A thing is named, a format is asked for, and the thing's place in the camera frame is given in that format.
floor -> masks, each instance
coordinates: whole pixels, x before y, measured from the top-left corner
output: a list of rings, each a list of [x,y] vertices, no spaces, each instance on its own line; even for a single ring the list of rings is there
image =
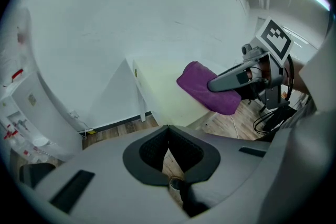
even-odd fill
[[[255,140],[261,137],[260,134],[257,134],[253,130],[253,122],[257,118],[259,118],[258,111],[260,109],[261,105],[259,103],[252,101],[249,104],[248,100],[243,100],[234,115],[224,116],[217,114],[202,127],[202,130],[206,133],[225,137]],[[155,126],[157,126],[157,122],[152,115],[147,116],[146,121],[144,122],[141,122],[141,120],[135,120],[126,124],[122,124],[109,130],[102,131],[94,135],[89,135],[86,140],[83,140],[83,150],[99,141],[113,139],[118,136],[127,135],[139,130],[144,130]],[[10,158],[12,173],[14,177],[18,179],[19,168],[22,165],[27,164],[28,161],[21,158],[13,150],[11,151]],[[63,163],[62,161],[55,158],[50,158],[48,162],[54,164],[56,167],[60,166]],[[180,169],[179,165],[177,164],[169,150],[164,158],[162,173],[168,175],[169,178],[178,177],[180,179],[183,179],[184,177],[182,170]],[[175,198],[177,203],[182,206],[179,192],[174,190],[173,188],[170,188],[169,191],[171,195]]]

baseboard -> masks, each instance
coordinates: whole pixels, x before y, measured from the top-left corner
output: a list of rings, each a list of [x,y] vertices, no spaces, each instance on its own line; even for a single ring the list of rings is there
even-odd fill
[[[145,116],[149,116],[149,115],[152,115],[152,112],[149,111],[149,112],[145,113]],[[137,115],[137,116],[134,116],[134,117],[131,117],[131,118],[119,121],[119,122],[111,123],[111,124],[108,124],[108,125],[105,125],[105,126],[101,126],[101,127],[98,127],[98,128],[93,128],[93,129],[90,129],[90,130],[91,131],[93,130],[96,133],[98,133],[98,132],[102,132],[102,131],[111,129],[111,128],[117,127],[119,125],[131,122],[131,121],[139,120],[139,119],[140,119],[140,115]],[[80,131],[79,134],[84,135],[85,132],[84,131]]]

folded cloth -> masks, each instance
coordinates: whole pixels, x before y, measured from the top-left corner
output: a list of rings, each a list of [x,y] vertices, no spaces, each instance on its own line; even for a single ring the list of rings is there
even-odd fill
[[[201,63],[189,63],[182,75],[176,80],[177,84],[198,102],[209,110],[223,115],[236,112],[242,98],[234,91],[211,92],[207,83],[218,76]]]

red handle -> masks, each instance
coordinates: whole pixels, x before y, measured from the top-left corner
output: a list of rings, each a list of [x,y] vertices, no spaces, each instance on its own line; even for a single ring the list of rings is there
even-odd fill
[[[18,75],[20,75],[22,72],[23,72],[23,69],[22,69],[22,68],[21,68],[20,70],[16,71],[16,72],[14,73],[14,75],[12,75],[12,82],[13,82],[14,79],[15,79]]]

wall socket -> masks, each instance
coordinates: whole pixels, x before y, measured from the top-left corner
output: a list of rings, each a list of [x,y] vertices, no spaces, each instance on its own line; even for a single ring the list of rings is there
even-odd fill
[[[69,111],[68,114],[72,119],[79,118],[79,115],[77,114],[77,112],[75,110]]]

